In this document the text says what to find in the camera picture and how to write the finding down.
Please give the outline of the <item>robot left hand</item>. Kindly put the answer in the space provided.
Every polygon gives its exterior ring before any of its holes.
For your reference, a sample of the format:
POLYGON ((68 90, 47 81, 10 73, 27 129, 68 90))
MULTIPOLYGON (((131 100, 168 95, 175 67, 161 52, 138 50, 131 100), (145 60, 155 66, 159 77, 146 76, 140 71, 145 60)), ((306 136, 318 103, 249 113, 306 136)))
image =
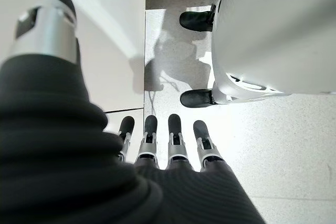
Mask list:
POLYGON ((83 80, 72 0, 44 0, 1 65, 1 223, 263 223, 220 157, 119 160, 83 80))

